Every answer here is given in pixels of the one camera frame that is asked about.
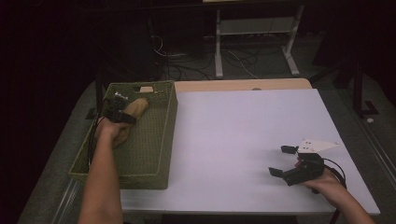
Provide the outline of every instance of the black cable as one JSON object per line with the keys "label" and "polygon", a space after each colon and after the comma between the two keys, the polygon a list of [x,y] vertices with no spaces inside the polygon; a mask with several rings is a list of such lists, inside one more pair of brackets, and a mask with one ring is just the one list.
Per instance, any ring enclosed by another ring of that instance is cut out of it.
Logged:
{"label": "black cable", "polygon": [[180,65],[180,64],[175,64],[175,63],[169,62],[169,60],[167,62],[167,66],[168,66],[168,68],[169,68],[169,66],[175,67],[177,70],[180,69],[180,68],[183,68],[183,69],[188,69],[188,70],[191,70],[191,71],[195,71],[195,72],[198,72],[201,75],[203,75],[199,79],[202,79],[203,77],[206,77],[207,80],[211,80],[210,77],[212,77],[212,76],[202,72],[201,70],[206,69],[207,67],[209,67],[212,64],[212,62],[213,62],[213,58],[214,58],[214,55],[210,58],[209,63],[207,65],[205,65],[204,67],[200,67],[200,68],[190,68],[188,66],[184,66],[184,65]]}
{"label": "black cable", "polygon": [[[273,20],[271,22],[270,30],[272,29],[273,22],[274,22],[274,18],[273,18]],[[266,45],[266,42],[264,41],[263,43],[258,44],[259,47],[256,50],[256,52],[254,52],[254,53],[251,53],[251,52],[248,52],[248,51],[240,49],[241,46],[246,45],[246,43],[241,44],[241,41],[238,41],[238,42],[236,42],[236,45],[237,45],[238,48],[225,48],[225,49],[227,49],[227,50],[238,50],[238,51],[241,51],[241,52],[246,53],[248,55],[252,55],[252,56],[254,55],[255,57],[257,57],[258,55],[260,55],[259,52],[264,48],[264,46]]]}
{"label": "black cable", "polygon": [[336,175],[336,177],[337,177],[338,180],[341,182],[341,184],[343,184],[344,188],[347,188],[347,177],[346,177],[346,173],[344,172],[343,168],[341,168],[341,166],[338,165],[335,161],[332,161],[332,160],[329,160],[329,159],[326,159],[326,158],[323,158],[323,160],[324,160],[324,161],[332,162],[333,164],[335,164],[336,166],[338,166],[338,168],[340,169],[340,171],[343,173],[343,176],[341,176],[336,170],[334,170],[334,168],[331,168],[331,167],[329,167],[329,166],[326,166],[326,167],[328,167],[328,168],[332,171],[332,173]]}
{"label": "black cable", "polygon": [[173,63],[190,63],[190,62],[195,62],[198,61],[206,56],[206,54],[211,53],[211,51],[208,52],[191,52],[191,53],[182,53],[184,55],[168,55],[167,58],[169,61],[172,61]]}
{"label": "black cable", "polygon": [[229,54],[232,54],[232,55],[236,58],[236,60],[242,65],[242,67],[244,68],[244,70],[245,70],[247,73],[249,73],[252,77],[255,77],[255,78],[259,79],[258,77],[256,77],[255,75],[253,75],[251,72],[248,71],[248,68],[249,68],[251,65],[253,65],[254,63],[251,63],[250,61],[247,61],[248,66],[245,66],[245,63],[244,63],[242,60],[240,60],[238,56],[236,56],[234,53],[232,53],[232,52],[230,52],[230,51],[228,51],[228,50],[227,50],[227,52],[228,52]]}
{"label": "black cable", "polygon": [[90,168],[91,164],[92,164],[92,160],[93,160],[93,154],[95,153],[95,143],[94,143],[94,137],[95,137],[95,133],[96,133],[96,129],[98,127],[98,125],[100,124],[100,122],[102,122],[103,118],[101,118],[99,120],[100,117],[100,112],[96,111],[96,115],[95,118],[93,119],[93,124],[92,124],[92,128],[91,128],[91,132],[90,132],[90,136],[89,136],[89,142],[88,142],[88,168]]}
{"label": "black cable", "polygon": [[227,50],[238,50],[238,51],[240,51],[240,52],[243,52],[243,53],[249,54],[249,55],[251,55],[251,56],[254,56],[255,58],[257,58],[257,60],[258,60],[258,57],[259,57],[260,55],[272,55],[272,54],[275,54],[275,53],[279,53],[279,52],[281,52],[281,50],[282,50],[281,47],[277,47],[276,50],[274,50],[274,51],[261,53],[261,51],[264,49],[265,45],[266,45],[266,42],[264,42],[262,45],[259,45],[258,50],[256,50],[256,52],[254,52],[254,53],[247,52],[247,51],[241,50],[241,49],[234,49],[234,48],[226,48],[226,49],[227,49]]}
{"label": "black cable", "polygon": [[[325,158],[323,158],[323,160],[332,162],[333,164],[338,166],[338,168],[342,172],[342,175],[337,170],[335,170],[334,168],[332,168],[332,167],[330,167],[328,165],[325,165],[325,167],[327,169],[329,169],[335,175],[335,177],[338,179],[338,181],[340,181],[341,185],[344,186],[344,188],[347,188],[347,177],[346,177],[346,174],[345,174],[343,168],[341,168],[341,166],[338,165],[335,161],[332,161],[332,160],[329,160],[329,159],[325,159]],[[340,210],[335,209],[335,211],[334,211],[334,213],[332,215],[332,219],[330,220],[330,224],[334,224],[337,221],[337,219],[340,216],[340,214],[341,214]]]}
{"label": "black cable", "polygon": [[271,30],[272,30],[272,27],[273,27],[273,25],[274,25],[274,19],[275,19],[275,17],[273,17],[273,18],[271,19],[271,26],[270,26],[270,28],[268,29],[267,35],[269,35],[270,32],[271,32]]}
{"label": "black cable", "polygon": [[176,78],[176,81],[180,81],[181,80],[181,76],[182,76],[182,72],[181,72],[181,69],[180,68],[178,68],[178,67],[175,67],[176,69],[177,69],[177,71],[178,71],[178,77]]}
{"label": "black cable", "polygon": [[[224,60],[225,60],[229,65],[231,65],[231,66],[233,66],[233,67],[244,68],[244,66],[238,65],[238,64],[243,63],[244,65],[246,64],[245,68],[249,68],[251,65],[253,65],[253,64],[256,63],[256,62],[255,62],[255,63],[251,63],[250,61],[243,62],[243,61],[242,61],[239,57],[237,57],[236,55],[232,55],[230,51],[228,51],[228,50],[226,50],[226,49],[225,49],[224,51],[226,51],[228,54],[225,54],[225,55],[224,55],[224,54],[221,53],[221,56],[223,56]],[[238,64],[234,64],[234,63],[230,62],[230,60],[236,61],[236,62],[238,62]]]}
{"label": "black cable", "polygon": [[239,51],[239,52],[242,52],[242,53],[244,53],[244,54],[247,54],[248,56],[247,57],[240,57],[240,56],[238,56],[238,58],[242,61],[242,60],[247,60],[248,62],[249,62],[249,58],[254,58],[254,63],[256,63],[257,61],[258,61],[258,55],[259,55],[259,52],[260,51],[262,51],[262,48],[258,48],[258,49],[256,49],[255,50],[255,52],[249,52],[249,51],[247,51],[247,50],[243,50],[243,49],[233,49],[233,48],[223,48],[225,51]]}
{"label": "black cable", "polygon": [[170,75],[170,73],[169,73],[169,66],[166,66],[167,68],[168,68],[168,77],[169,77],[169,79],[171,78],[171,75]]}

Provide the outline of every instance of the forearm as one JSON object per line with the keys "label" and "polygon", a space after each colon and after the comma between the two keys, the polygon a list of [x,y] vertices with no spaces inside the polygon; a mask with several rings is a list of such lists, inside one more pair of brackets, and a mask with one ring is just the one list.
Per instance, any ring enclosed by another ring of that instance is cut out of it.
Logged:
{"label": "forearm", "polygon": [[343,214],[348,224],[374,223],[359,202],[343,186],[326,186],[319,191]]}
{"label": "forearm", "polygon": [[342,201],[336,205],[343,214],[348,224],[372,224],[374,221],[367,214],[361,204],[346,191],[344,195],[340,195]]}
{"label": "forearm", "polygon": [[84,188],[80,223],[122,222],[119,176],[111,145],[112,139],[108,135],[98,139]]}

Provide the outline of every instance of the metal stand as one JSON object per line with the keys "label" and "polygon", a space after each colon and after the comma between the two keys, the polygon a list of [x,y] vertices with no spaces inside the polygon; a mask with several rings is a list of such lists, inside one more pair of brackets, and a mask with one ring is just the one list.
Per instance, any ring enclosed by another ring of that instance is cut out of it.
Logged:
{"label": "metal stand", "polygon": [[341,76],[341,73],[343,72],[343,70],[348,70],[350,64],[353,61],[350,58],[347,58],[345,60],[341,60],[340,62],[336,63],[335,65],[333,65],[332,67],[327,68],[326,70],[317,73],[316,75],[310,77],[308,79],[308,81],[312,84],[316,81],[321,80],[323,77],[326,77],[327,75],[329,75],[332,72],[335,72],[336,70],[340,70],[339,74],[336,78],[336,80],[334,81],[334,85],[336,85],[337,87],[346,87],[347,84],[349,83],[349,81],[352,79],[353,75],[353,71],[349,71],[350,74],[345,74],[343,76]]}
{"label": "metal stand", "polygon": [[218,9],[217,18],[216,18],[216,53],[215,53],[215,65],[216,65],[216,78],[217,79],[223,79],[221,52],[220,52],[220,26],[221,26],[220,10]]}
{"label": "metal stand", "polygon": [[361,109],[361,94],[363,88],[363,72],[359,63],[357,65],[357,72],[353,79],[353,109],[358,113],[361,119],[364,119],[364,115],[377,115],[378,111],[371,101],[365,101],[368,109]]}
{"label": "metal stand", "polygon": [[96,93],[96,108],[90,108],[85,119],[94,119],[96,114],[102,111],[103,106],[103,85],[101,69],[95,75],[95,93]]}
{"label": "metal stand", "polygon": [[293,57],[291,56],[291,47],[293,46],[294,39],[297,35],[298,26],[300,25],[300,20],[301,20],[301,16],[303,15],[303,11],[304,11],[304,6],[299,6],[293,21],[293,25],[290,30],[288,45],[282,48],[283,55],[285,56],[286,62],[289,65],[291,75],[294,77],[299,77],[300,72],[298,71],[297,65],[294,62]]}
{"label": "metal stand", "polygon": [[[294,39],[297,35],[297,30],[298,26],[300,25],[300,20],[303,15],[304,11],[304,6],[301,5],[297,9],[297,13],[293,18],[291,29],[286,30],[287,33],[290,34],[288,44],[285,47],[282,47],[282,52],[283,55],[285,56],[286,62],[288,63],[289,69],[291,74],[294,77],[298,77],[300,75],[300,72],[297,68],[296,63],[294,62],[293,57],[291,56],[291,48],[294,43]],[[268,31],[261,31],[260,28],[255,28],[254,31],[251,30],[253,34],[268,34],[271,32],[271,30]],[[247,32],[239,32],[236,31],[233,34],[246,34]],[[216,20],[216,53],[215,53],[215,65],[216,65],[216,78],[217,79],[222,79],[223,78],[223,72],[222,72],[222,64],[221,64],[221,54],[220,54],[220,37],[221,37],[221,18],[220,18],[220,10],[217,10],[217,20]]]}

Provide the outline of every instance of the human hand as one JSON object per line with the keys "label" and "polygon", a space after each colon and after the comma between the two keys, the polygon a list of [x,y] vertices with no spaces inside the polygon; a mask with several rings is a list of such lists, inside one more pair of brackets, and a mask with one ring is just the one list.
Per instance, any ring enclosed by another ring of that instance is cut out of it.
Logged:
{"label": "human hand", "polygon": [[131,124],[128,123],[114,123],[110,121],[108,118],[101,117],[99,118],[95,137],[100,139],[102,137],[109,137],[111,141],[113,141],[119,134],[121,129],[130,128]]}
{"label": "human hand", "polygon": [[349,195],[347,189],[344,188],[341,182],[327,168],[324,169],[323,175],[320,177],[305,181],[301,185],[317,190],[332,206],[337,208],[343,203],[343,199],[347,198],[344,196]]}

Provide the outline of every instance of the dark background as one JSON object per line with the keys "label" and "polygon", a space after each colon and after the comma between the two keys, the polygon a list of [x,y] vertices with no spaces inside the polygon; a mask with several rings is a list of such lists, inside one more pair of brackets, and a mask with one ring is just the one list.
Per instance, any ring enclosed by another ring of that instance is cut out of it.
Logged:
{"label": "dark background", "polygon": [[[113,4],[111,7],[123,4],[108,2]],[[332,66],[343,55],[357,55],[365,72],[378,80],[395,104],[392,70],[396,61],[392,51],[396,49],[396,36],[392,29],[396,10],[390,2],[310,4],[305,7],[299,32],[303,35],[328,31],[315,63]],[[66,0],[1,3],[1,96],[2,102],[6,102],[1,110],[0,218],[3,223],[17,222],[76,101],[99,71],[110,74],[108,81],[155,80],[161,75],[161,69],[153,64],[156,59],[151,54],[152,43],[145,23],[153,15],[124,14],[102,22],[103,16],[81,13],[82,8],[102,6],[101,1],[82,1],[79,6]],[[183,18],[180,24],[172,23],[174,28],[179,25],[179,30],[186,31],[178,34],[183,40],[213,32],[213,27],[206,24],[213,24],[214,14],[195,13],[204,16],[199,19],[196,14],[186,17],[185,12],[172,13],[176,17],[174,21],[180,21],[177,15]],[[241,15],[230,13],[229,16]],[[163,13],[155,17],[169,18]],[[197,24],[197,29],[191,29],[191,24]],[[166,20],[156,20],[155,26],[161,35],[175,33]],[[92,27],[93,38],[105,50],[92,41]],[[139,42],[142,47],[128,40]],[[140,53],[128,58],[120,49]]]}

